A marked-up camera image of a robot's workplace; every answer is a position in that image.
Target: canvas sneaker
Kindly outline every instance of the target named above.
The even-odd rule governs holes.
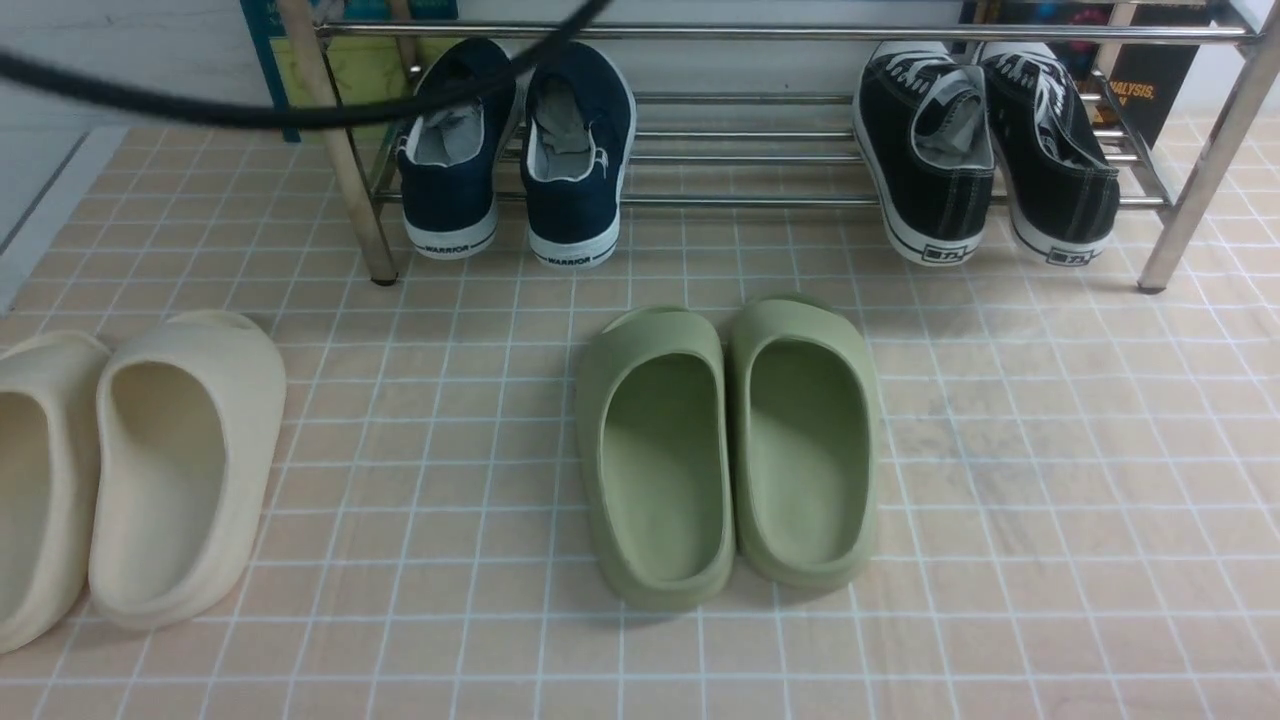
[[[1111,237],[1120,182],[1075,82],[1043,42],[988,42],[977,58],[1014,234],[1050,265],[1088,265]]]
[[[534,70],[525,113],[529,245],[544,264],[594,268],[618,243],[635,95],[600,51],[571,42]]]
[[[890,243],[920,265],[956,265],[982,242],[995,176],[978,68],[941,42],[879,44],[858,73],[854,132]]]
[[[492,40],[454,45],[419,82],[415,94],[503,70],[507,53]],[[470,258],[493,242],[498,202],[493,170],[520,124],[516,82],[471,102],[413,120],[396,151],[404,227],[419,252],[436,260]]]

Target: white shoelace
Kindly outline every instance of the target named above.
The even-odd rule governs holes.
[[[1052,111],[1053,117],[1060,117],[1066,104],[1066,73],[1062,65],[1047,58],[1036,55],[1016,55],[1012,64],[1001,65],[1005,77],[1030,88],[1030,78],[1024,77],[1023,70],[1028,64],[1039,69],[1036,87],[1036,122],[1043,123]]]
[[[900,53],[895,55],[888,64],[884,67],[888,70],[888,76],[908,90],[913,92],[922,92],[925,90],[925,78],[920,77],[920,70],[924,68],[934,68],[938,65],[954,65],[948,55],[942,55],[932,50],[910,50],[906,53]]]
[[[1024,73],[1028,64],[1039,69],[1034,86],[1030,73]],[[1044,152],[1068,165],[1087,168],[1087,164],[1073,159],[1074,151],[1064,152],[1059,146],[1059,140],[1066,133],[1060,118],[1066,109],[1066,83],[1071,82],[1062,65],[1048,58],[1019,54],[1014,55],[1012,63],[1001,63],[998,68],[1009,79],[1036,90],[1036,126],[1039,128],[1039,143]]]

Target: stainless steel shoe rack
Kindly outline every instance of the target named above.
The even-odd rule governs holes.
[[[1152,0],[1130,0],[1132,4]],[[1204,0],[1181,0],[1181,4],[1203,4]],[[1085,102],[1106,104],[1115,109],[1120,122],[1116,127],[1097,129],[1107,158],[1112,165],[1130,167],[1142,188],[1140,195],[1125,196],[1123,210],[1155,210],[1164,223],[1138,288],[1160,292],[1169,284],[1204,211],[1226,170],[1239,150],[1244,136],[1258,114],[1262,101],[1280,72],[1280,3],[1272,6],[1266,20],[1258,22],[1242,5],[1242,0],[1208,0],[1213,22],[1208,27],[1120,27],[1120,26],[950,26],[950,27],[887,27],[887,26],[736,26],[736,24],[666,24],[666,23],[602,23],[586,29],[582,40],[687,40],[687,41],[879,41],[879,40],[938,40],[950,41],[1092,41],[1111,44],[1148,45],[1231,45],[1244,59],[1244,67],[1235,79],[1230,95],[1204,142],[1194,168],[1180,191],[1171,188],[1152,163],[1151,151],[1132,129],[1124,108],[1116,101],[1101,72],[1093,73],[1093,91],[1084,94]],[[545,23],[503,22],[328,22],[312,24],[307,0],[278,0],[289,41],[297,58],[302,81],[320,104],[340,102],[337,83],[329,72],[325,40],[337,36],[390,36],[407,37],[468,37],[484,36],[495,40],[534,40],[549,32]],[[404,15],[404,3],[392,1],[393,17]],[[413,67],[412,47],[402,42],[401,55],[406,72],[421,72]],[[664,105],[845,105],[852,101],[847,95],[814,94],[637,94],[641,104]],[[396,163],[392,158],[402,127],[388,131],[371,170],[365,172],[351,132],[330,131],[324,140],[337,173],[351,215],[352,228],[372,281],[393,284],[397,269],[379,220],[379,211],[388,202],[399,202],[394,187]],[[850,142],[850,150],[838,154],[634,154],[631,160],[644,164],[677,165],[831,165],[861,163],[854,150],[850,131],[678,131],[650,129],[641,126],[641,140],[695,140],[695,141],[765,141],[804,142],[833,140]],[[521,201],[522,193],[500,193],[503,201]],[[627,206],[667,208],[874,208],[874,195],[844,196],[783,196],[783,195],[641,195],[623,193]]]

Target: navy blue sneaker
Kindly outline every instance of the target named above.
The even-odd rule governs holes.
[[[509,64],[507,53],[492,40],[463,40],[422,74],[415,94],[493,74]],[[413,120],[396,161],[404,227],[422,255],[470,258],[493,242],[498,228],[493,170],[520,124],[520,102],[512,82],[468,105]]]
[[[608,58],[571,42],[534,70],[525,113],[529,245],[544,264],[594,268],[618,245],[636,97]]]

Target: cream slide sandal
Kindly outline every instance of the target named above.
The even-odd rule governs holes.
[[[97,387],[93,602],[148,629],[192,618],[248,564],[284,416],[284,361],[252,320],[178,315],[125,343]]]
[[[79,332],[0,355],[0,653],[40,637],[84,588],[99,473],[93,387],[110,355]]]

